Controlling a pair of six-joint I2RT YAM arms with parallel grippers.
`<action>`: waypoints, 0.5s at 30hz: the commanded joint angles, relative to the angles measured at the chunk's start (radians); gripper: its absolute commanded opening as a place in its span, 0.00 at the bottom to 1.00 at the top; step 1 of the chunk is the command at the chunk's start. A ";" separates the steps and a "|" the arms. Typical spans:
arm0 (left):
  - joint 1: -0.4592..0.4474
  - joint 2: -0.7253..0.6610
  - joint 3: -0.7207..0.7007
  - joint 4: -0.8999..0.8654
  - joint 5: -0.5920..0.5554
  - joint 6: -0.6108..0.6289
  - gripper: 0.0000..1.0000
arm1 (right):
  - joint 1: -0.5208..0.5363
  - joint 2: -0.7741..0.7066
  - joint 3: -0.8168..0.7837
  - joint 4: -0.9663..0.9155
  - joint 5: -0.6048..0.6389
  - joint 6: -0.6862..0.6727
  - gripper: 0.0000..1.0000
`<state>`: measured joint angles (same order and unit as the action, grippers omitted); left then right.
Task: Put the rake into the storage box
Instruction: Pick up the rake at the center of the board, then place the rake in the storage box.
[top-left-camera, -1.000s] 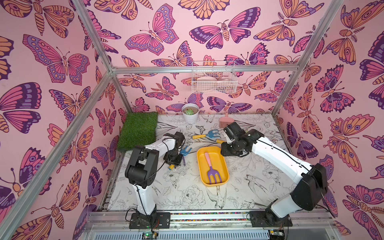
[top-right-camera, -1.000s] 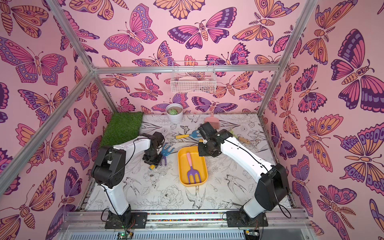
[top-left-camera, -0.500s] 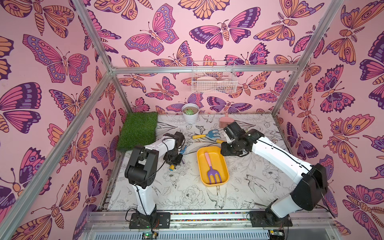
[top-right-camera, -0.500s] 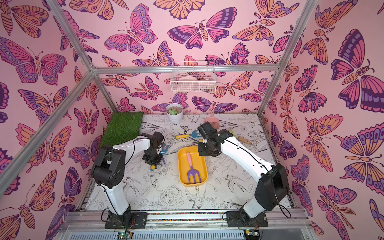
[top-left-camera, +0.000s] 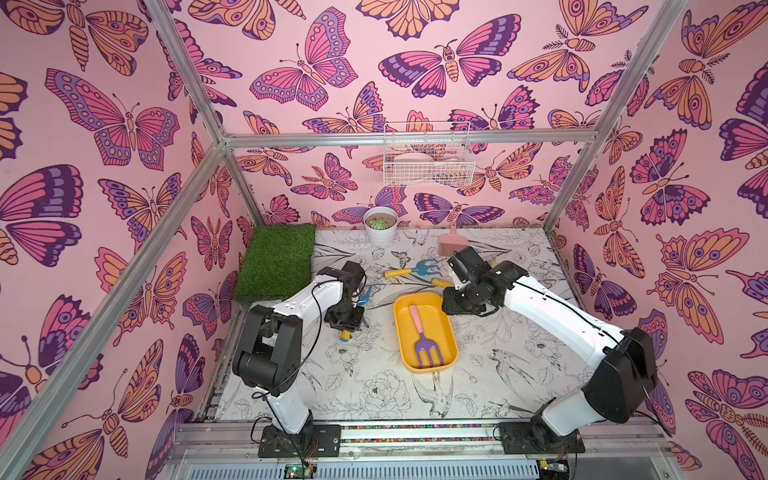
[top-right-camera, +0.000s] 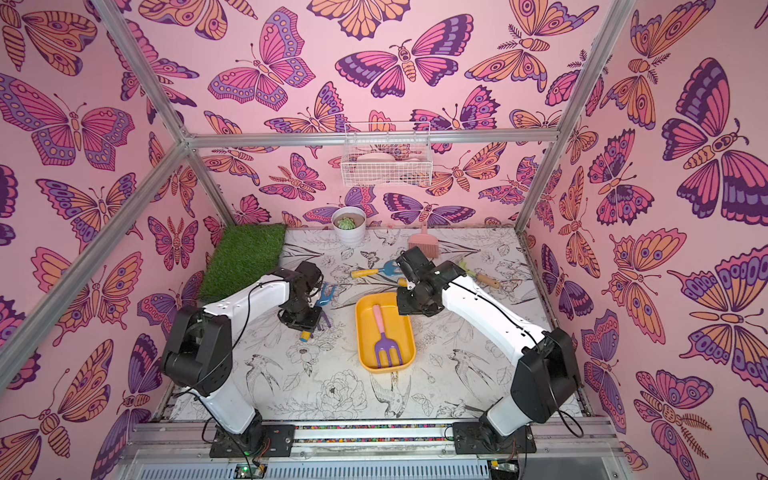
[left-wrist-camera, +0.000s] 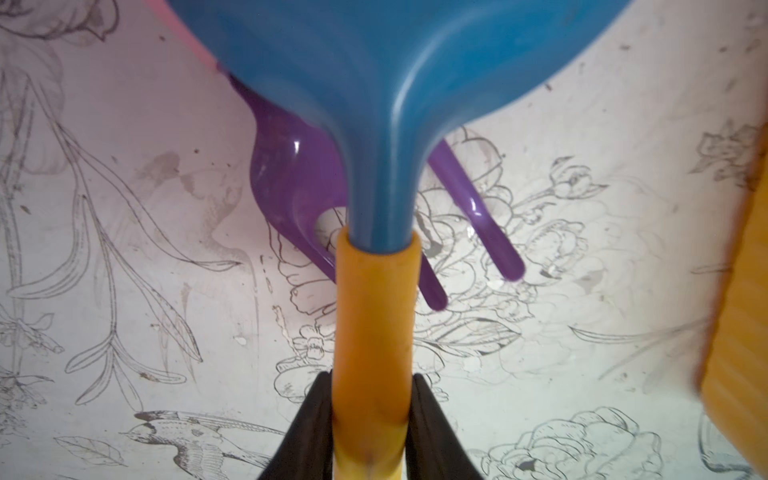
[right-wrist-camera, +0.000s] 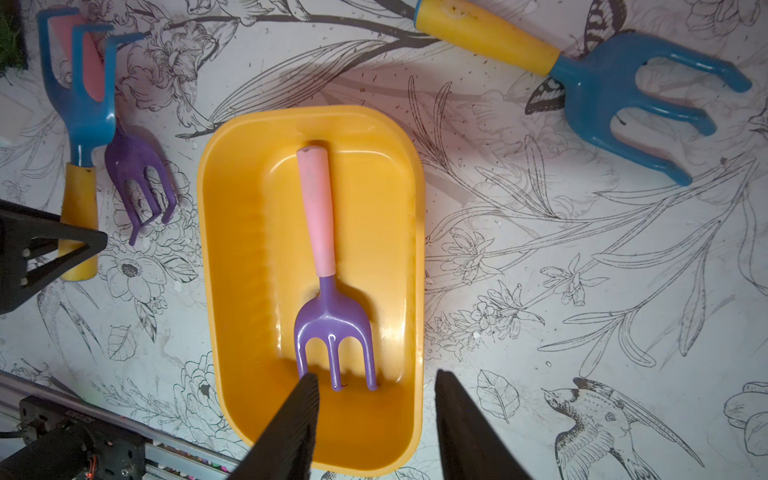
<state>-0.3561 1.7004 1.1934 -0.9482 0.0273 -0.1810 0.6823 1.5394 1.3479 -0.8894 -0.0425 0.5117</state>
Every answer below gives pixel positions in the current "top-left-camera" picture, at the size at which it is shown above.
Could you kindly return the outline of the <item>blue rake yellow handle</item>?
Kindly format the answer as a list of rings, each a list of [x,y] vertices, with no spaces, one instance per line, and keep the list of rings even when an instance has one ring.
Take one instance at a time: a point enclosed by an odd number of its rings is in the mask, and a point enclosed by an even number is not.
[[[358,299],[358,302],[357,302],[357,306],[358,306],[358,307],[361,307],[362,309],[365,309],[365,306],[366,306],[366,305],[367,305],[367,303],[369,302],[369,300],[370,300],[370,298],[371,298],[372,294],[373,294],[373,287],[372,287],[372,286],[367,286],[367,287],[365,287],[365,288],[363,289],[363,291],[362,291],[361,295],[359,296],[359,299]],[[361,325],[363,328],[369,328],[369,327],[370,327],[370,324],[369,324],[369,322],[366,320],[366,317],[365,317],[365,316],[362,316],[362,317],[361,317],[361,323],[360,323],[360,325]],[[342,331],[342,333],[340,334],[340,340],[341,340],[342,342],[344,342],[344,343],[346,343],[346,342],[349,342],[351,339],[352,339],[352,332],[351,332],[351,331],[349,331],[349,330],[343,330],[343,331]]]

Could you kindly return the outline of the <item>yellow plastic storage tray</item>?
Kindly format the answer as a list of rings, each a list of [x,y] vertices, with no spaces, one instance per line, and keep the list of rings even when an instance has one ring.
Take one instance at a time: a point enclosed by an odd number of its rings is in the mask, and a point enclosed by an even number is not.
[[[439,345],[444,366],[430,368],[429,363],[426,362],[424,369],[418,367],[414,351],[418,334],[409,313],[411,304],[416,304],[419,308],[426,336]],[[459,357],[458,344],[451,320],[442,311],[442,297],[440,295],[433,292],[404,295],[396,300],[393,310],[400,356],[409,371],[415,374],[434,373],[451,368],[457,362]]]

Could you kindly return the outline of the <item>blue fork yellow handle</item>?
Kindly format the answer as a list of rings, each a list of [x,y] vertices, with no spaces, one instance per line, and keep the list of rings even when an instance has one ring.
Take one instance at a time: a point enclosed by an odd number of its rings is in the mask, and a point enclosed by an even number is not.
[[[440,274],[439,263],[436,259],[425,259],[419,261],[413,268],[386,271],[384,276],[390,279],[410,274],[421,277],[438,276]]]
[[[437,288],[454,288],[455,287],[452,281],[444,280],[441,278],[432,278],[431,285]]]

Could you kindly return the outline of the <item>purple rake pink handle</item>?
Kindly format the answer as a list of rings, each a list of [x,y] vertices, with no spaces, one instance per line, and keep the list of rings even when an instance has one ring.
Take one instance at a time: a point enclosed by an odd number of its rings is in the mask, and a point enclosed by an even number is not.
[[[414,344],[418,367],[424,369],[426,367],[426,362],[429,363],[430,368],[444,366],[445,363],[439,345],[425,334],[423,320],[418,306],[416,304],[411,304],[409,306],[409,313],[418,334],[418,338]]]

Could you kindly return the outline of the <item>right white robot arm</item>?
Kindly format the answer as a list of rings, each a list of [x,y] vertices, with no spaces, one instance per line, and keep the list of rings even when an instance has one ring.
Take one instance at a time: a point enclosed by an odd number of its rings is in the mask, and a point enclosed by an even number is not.
[[[504,307],[535,322],[571,349],[593,374],[585,384],[542,405],[530,420],[530,442],[542,451],[581,427],[626,423],[658,383],[654,342],[635,327],[623,330],[572,305],[527,270],[503,261],[493,267],[471,247],[448,259],[452,288],[443,290],[448,315],[488,316]]]

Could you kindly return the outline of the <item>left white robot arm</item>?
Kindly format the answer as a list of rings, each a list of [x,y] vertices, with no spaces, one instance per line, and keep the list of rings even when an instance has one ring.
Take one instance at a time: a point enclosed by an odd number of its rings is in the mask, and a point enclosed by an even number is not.
[[[248,312],[231,363],[232,373],[266,401],[273,426],[285,434],[307,437],[313,429],[310,409],[295,382],[303,363],[306,328],[328,326],[352,333],[363,324],[359,295],[367,280],[363,267],[348,261],[325,267],[289,299]]]

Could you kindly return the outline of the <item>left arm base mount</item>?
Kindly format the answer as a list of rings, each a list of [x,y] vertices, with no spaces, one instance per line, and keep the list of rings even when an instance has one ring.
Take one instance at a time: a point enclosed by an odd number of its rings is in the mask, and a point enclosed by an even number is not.
[[[296,435],[270,425],[263,429],[258,455],[261,458],[289,458],[298,454],[304,458],[338,457],[340,446],[339,424],[313,424]]]

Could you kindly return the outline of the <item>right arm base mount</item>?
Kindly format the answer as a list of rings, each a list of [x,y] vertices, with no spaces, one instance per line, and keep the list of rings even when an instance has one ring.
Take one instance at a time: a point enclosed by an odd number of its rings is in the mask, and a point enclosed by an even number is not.
[[[561,437],[544,424],[505,421],[498,424],[496,437],[505,454],[555,455],[584,453],[586,451],[579,432]]]

